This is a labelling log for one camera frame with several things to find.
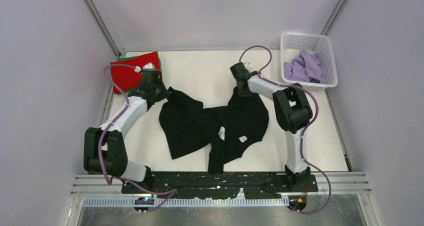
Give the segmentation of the black t shirt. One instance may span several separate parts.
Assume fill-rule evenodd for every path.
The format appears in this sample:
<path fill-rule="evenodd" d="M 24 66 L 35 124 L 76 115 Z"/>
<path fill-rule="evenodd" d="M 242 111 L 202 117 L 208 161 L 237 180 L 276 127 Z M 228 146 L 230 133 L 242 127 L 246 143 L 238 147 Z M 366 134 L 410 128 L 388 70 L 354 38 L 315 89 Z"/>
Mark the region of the black t shirt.
<path fill-rule="evenodd" d="M 211 145 L 207 171 L 222 174 L 224 165 L 239 159 L 252 144 L 261 142 L 269 125 L 269 112 L 257 93 L 240 96 L 234 88 L 227 105 L 205 108 L 203 102 L 168 88 L 159 113 L 173 160 Z"/>

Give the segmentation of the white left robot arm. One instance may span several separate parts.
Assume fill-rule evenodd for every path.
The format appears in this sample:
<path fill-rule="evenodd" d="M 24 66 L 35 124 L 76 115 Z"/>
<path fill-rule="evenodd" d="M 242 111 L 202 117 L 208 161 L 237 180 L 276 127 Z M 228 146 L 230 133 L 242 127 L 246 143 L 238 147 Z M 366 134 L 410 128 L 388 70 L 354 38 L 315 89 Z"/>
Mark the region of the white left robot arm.
<path fill-rule="evenodd" d="M 119 90 L 125 99 L 120 110 L 99 127 L 85 131 L 83 168 L 89 173 L 102 174 L 108 184 L 113 178 L 134 181 L 136 189 L 148 193 L 154 185 L 153 179 L 147 176 L 150 168 L 129 160 L 125 137 L 139 118 L 170 93 L 160 70 L 139 67 L 134 70 L 141 75 L 141 80 L 129 93 Z"/>

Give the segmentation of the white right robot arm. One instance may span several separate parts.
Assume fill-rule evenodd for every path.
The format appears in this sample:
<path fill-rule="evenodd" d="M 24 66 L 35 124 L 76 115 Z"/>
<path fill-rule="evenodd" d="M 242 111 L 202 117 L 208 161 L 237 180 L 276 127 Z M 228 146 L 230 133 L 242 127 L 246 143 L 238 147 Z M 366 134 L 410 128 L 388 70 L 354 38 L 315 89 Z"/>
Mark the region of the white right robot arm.
<path fill-rule="evenodd" d="M 299 191 L 311 175 L 311 168 L 301 154 L 302 131 L 313 117 L 304 90 L 299 84 L 287 86 L 263 77 L 257 71 L 250 72 L 242 62 L 231 66 L 230 71 L 240 96 L 256 93 L 273 102 L 276 121 L 286 139 L 285 184 L 291 191 Z"/>

